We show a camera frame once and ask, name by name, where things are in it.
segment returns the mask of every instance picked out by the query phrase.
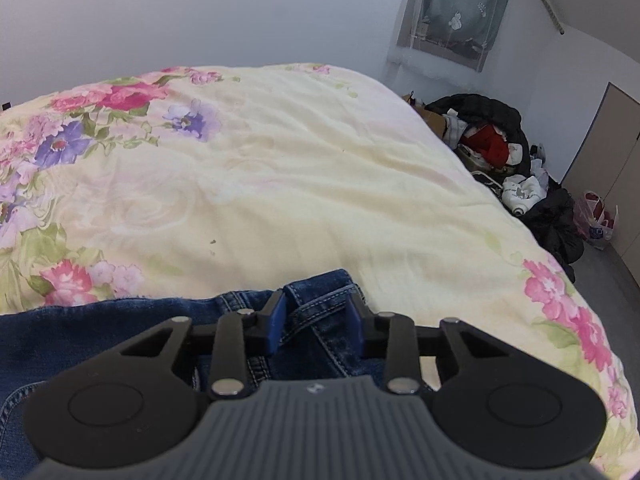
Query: floor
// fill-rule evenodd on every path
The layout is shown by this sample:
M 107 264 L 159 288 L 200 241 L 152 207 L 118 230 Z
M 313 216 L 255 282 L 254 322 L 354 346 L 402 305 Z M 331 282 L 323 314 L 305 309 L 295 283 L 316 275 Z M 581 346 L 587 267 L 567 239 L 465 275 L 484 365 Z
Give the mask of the floor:
M 598 314 L 609 344 L 620 357 L 640 413 L 640 287 L 613 248 L 584 245 L 573 265 L 575 286 Z

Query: bed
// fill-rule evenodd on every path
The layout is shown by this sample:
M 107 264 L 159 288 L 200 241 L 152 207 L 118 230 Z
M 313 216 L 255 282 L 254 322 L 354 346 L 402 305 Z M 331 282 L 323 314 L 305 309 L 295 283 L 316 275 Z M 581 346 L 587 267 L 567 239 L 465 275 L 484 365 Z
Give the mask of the bed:
M 0 313 L 208 298 L 343 267 L 373 310 L 459 317 L 590 384 L 593 464 L 640 466 L 600 320 L 411 108 L 319 64 L 173 67 L 0 114 Z M 423 374 L 437 386 L 434 363 Z

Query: bed cover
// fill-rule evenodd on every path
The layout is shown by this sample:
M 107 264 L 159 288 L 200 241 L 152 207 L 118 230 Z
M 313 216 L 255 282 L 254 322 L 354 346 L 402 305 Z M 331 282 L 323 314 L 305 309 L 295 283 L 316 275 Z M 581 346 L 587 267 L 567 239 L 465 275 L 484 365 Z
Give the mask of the bed cover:
M 318 64 L 174 67 L 10 108 L 0 146 L 0 313 L 343 267 L 374 310 L 462 318 L 589 383 L 609 417 L 593 463 L 610 478 L 640 467 L 598 317 L 380 83 Z

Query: denim fabric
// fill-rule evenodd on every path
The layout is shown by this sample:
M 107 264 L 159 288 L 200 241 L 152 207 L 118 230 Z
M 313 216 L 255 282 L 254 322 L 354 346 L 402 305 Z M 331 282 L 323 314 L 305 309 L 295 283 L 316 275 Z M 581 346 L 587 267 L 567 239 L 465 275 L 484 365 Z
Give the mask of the denim fabric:
M 271 358 L 248 360 L 253 386 L 267 379 L 312 380 L 372 375 L 382 383 L 383 362 L 353 355 L 344 303 L 359 291 L 345 270 L 284 287 L 287 320 Z M 0 316 L 0 477 L 26 475 L 37 458 L 22 430 L 24 401 L 38 384 L 173 316 L 214 323 L 240 308 L 260 310 L 271 291 L 228 292 L 210 300 L 126 299 L 77 307 L 43 307 Z M 206 383 L 209 360 L 200 359 L 192 385 Z

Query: black puffer jacket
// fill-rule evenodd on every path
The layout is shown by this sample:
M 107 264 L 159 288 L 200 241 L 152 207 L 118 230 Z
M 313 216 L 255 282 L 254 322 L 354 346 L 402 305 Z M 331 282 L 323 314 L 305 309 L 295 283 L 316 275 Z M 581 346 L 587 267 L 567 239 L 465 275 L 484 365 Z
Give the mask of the black puffer jacket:
M 574 199 L 563 187 L 552 190 L 546 198 L 518 217 L 529 228 L 540 247 L 558 261 L 573 283 L 575 273 L 570 264 L 584 252 L 584 243 L 574 225 Z
M 507 142 L 522 145 L 522 162 L 517 165 L 515 172 L 523 176 L 531 174 L 531 161 L 527 156 L 529 143 L 520 128 L 522 118 L 515 108 L 479 94 L 455 94 L 438 99 L 424 107 L 441 115 L 446 114 L 449 108 L 453 108 L 458 112 L 460 119 L 478 128 L 488 123 L 495 124 L 504 131 Z

